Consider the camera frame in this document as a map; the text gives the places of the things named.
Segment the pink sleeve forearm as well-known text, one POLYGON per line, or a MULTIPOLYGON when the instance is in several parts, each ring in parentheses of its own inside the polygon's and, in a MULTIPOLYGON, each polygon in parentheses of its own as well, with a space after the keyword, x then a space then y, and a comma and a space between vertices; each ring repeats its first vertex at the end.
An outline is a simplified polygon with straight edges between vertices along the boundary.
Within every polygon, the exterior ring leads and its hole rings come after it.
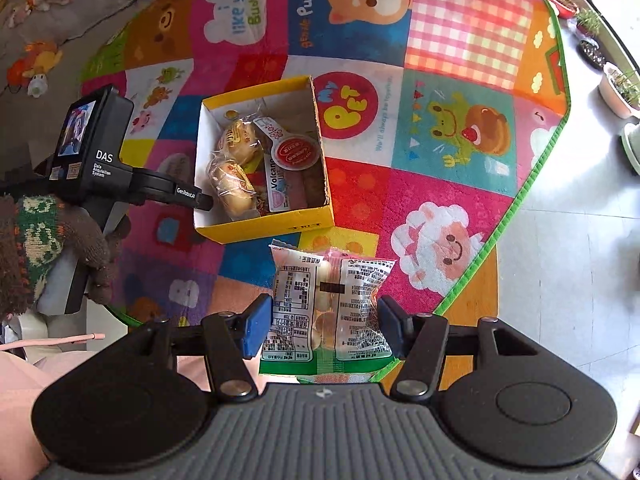
POLYGON ((32 407, 44 388, 95 354, 95 351, 53 353, 32 364, 12 353, 1 352, 2 479, 32 479, 49 465, 32 430, 32 407))

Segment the left hand in knit glove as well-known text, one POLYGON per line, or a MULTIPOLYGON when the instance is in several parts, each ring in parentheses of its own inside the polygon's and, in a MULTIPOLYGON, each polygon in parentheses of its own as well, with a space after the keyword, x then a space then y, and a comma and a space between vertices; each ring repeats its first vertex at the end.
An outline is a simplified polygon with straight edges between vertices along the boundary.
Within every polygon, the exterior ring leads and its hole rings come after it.
POLYGON ((1 197, 1 317, 21 315, 44 292, 55 260, 65 248, 89 267, 88 297, 108 304, 122 241, 131 230, 128 217, 104 234, 85 211, 53 195, 1 197))

